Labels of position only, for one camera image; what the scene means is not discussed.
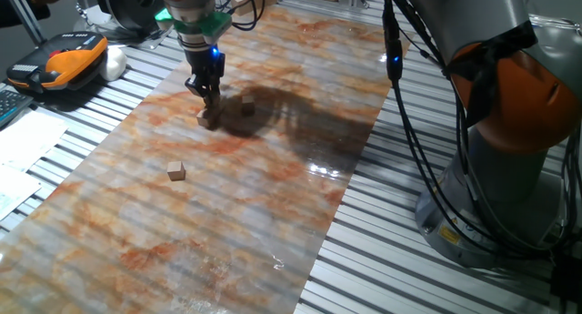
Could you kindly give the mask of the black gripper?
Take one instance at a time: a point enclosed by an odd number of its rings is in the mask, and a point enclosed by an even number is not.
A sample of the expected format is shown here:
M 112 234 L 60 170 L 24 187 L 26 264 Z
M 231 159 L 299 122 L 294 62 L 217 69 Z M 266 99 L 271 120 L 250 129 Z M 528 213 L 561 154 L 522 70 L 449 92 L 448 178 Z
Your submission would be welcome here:
M 222 99 L 219 84 L 224 76 L 226 55 L 213 45 L 202 51 L 186 50 L 186 61 L 191 66 L 191 76 L 185 81 L 185 87 L 201 97 L 205 107 L 219 107 Z

